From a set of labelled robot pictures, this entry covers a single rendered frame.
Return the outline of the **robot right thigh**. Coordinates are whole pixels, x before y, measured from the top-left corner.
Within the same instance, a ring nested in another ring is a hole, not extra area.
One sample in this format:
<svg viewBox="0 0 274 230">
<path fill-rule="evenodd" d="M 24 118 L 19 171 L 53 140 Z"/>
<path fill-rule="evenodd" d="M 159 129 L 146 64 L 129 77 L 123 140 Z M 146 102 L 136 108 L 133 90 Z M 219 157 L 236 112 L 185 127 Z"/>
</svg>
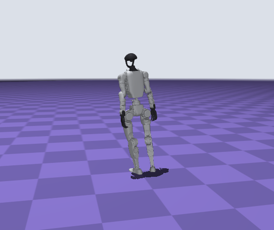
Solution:
<svg viewBox="0 0 274 230">
<path fill-rule="evenodd" d="M 150 117 L 151 112 L 150 110 L 144 108 L 144 114 L 140 115 L 140 120 L 141 120 L 141 124 L 143 125 L 144 128 L 144 133 L 145 133 L 145 144 L 151 145 L 150 144 L 150 137 L 151 137 L 151 132 L 150 132 Z"/>
</svg>

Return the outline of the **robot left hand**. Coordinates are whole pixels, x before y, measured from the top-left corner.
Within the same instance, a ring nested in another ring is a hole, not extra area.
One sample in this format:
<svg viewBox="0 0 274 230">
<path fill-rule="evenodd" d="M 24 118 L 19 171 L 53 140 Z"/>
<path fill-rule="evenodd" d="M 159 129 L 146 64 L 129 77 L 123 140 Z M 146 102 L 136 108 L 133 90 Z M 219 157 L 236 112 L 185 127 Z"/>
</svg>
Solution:
<svg viewBox="0 0 274 230">
<path fill-rule="evenodd" d="M 125 118 L 124 118 L 124 116 L 125 116 L 125 111 L 124 111 L 124 110 L 122 111 L 122 114 L 120 114 L 120 116 L 121 116 L 122 127 L 128 128 L 128 127 L 125 125 Z"/>
</svg>

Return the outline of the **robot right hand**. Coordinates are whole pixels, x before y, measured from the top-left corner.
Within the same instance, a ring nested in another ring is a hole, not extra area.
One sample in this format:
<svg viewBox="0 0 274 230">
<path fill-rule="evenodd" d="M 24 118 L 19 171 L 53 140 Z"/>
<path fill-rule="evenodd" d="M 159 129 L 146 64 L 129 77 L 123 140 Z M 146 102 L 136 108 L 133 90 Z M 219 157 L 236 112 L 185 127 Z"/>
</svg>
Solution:
<svg viewBox="0 0 274 230">
<path fill-rule="evenodd" d="M 153 105 L 153 108 L 150 108 L 151 109 L 151 120 L 152 121 L 155 121 L 157 120 L 157 112 L 155 110 L 155 104 Z"/>
</svg>

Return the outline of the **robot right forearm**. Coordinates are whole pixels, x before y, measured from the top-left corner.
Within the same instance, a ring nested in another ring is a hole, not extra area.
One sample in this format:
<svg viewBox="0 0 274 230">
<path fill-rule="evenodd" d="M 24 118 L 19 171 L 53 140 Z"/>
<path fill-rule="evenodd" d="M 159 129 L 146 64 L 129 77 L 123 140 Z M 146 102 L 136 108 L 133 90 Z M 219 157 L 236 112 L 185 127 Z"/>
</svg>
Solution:
<svg viewBox="0 0 274 230">
<path fill-rule="evenodd" d="M 153 108 L 153 105 L 155 104 L 155 101 L 153 99 L 153 94 L 152 94 L 152 90 L 150 93 L 147 94 L 148 97 L 148 102 L 150 104 L 150 108 Z"/>
</svg>

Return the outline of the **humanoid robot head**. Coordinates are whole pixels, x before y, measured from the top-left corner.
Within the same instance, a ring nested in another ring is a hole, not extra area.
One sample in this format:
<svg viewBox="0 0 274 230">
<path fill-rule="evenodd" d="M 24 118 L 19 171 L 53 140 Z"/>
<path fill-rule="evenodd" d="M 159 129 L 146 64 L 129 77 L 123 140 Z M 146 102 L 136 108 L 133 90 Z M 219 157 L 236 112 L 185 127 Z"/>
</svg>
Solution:
<svg viewBox="0 0 274 230">
<path fill-rule="evenodd" d="M 127 65 L 128 68 L 130 68 L 129 71 L 138 71 L 138 70 L 135 68 L 135 66 L 134 66 L 134 61 L 135 61 L 135 59 L 137 59 L 137 56 L 136 56 L 135 54 L 133 54 L 133 53 L 127 54 L 127 55 L 125 56 L 126 65 Z M 127 61 L 132 62 L 132 65 L 129 66 L 129 65 L 127 64 Z"/>
</svg>

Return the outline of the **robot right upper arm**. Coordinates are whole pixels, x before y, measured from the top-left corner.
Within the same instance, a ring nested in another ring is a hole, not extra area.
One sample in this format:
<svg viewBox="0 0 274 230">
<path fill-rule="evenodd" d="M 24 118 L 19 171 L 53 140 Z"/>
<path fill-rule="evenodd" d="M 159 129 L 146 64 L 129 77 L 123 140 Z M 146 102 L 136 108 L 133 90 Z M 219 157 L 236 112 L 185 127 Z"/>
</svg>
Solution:
<svg viewBox="0 0 274 230">
<path fill-rule="evenodd" d="M 143 76 L 144 76 L 144 85 L 145 85 L 144 92 L 150 93 L 151 89 L 150 89 L 150 83 L 149 83 L 149 79 L 148 79 L 148 73 L 146 71 L 142 71 L 142 72 L 143 72 Z"/>
</svg>

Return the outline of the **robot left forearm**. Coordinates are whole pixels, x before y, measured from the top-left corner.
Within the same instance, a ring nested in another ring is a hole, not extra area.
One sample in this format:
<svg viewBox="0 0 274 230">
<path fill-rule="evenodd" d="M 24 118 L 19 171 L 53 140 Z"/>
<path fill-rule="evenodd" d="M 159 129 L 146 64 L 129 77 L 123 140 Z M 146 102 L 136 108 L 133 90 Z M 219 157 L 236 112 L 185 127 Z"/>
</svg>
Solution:
<svg viewBox="0 0 274 230">
<path fill-rule="evenodd" d="M 124 98 L 124 95 L 122 92 L 119 92 L 119 101 L 120 101 L 120 114 L 122 114 L 122 111 L 126 111 L 126 99 Z"/>
</svg>

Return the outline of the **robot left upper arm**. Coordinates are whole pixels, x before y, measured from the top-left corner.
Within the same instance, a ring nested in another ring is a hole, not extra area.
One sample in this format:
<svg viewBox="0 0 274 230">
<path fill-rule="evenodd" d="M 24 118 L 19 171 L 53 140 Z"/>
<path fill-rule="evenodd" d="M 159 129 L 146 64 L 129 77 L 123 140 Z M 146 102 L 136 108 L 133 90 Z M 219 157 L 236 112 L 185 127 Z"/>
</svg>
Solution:
<svg viewBox="0 0 274 230">
<path fill-rule="evenodd" d="M 118 75 L 117 78 L 119 81 L 119 87 L 120 87 L 121 92 L 123 93 L 124 98 L 125 98 L 126 97 L 126 82 L 125 82 L 126 73 L 122 73 L 122 74 Z"/>
</svg>

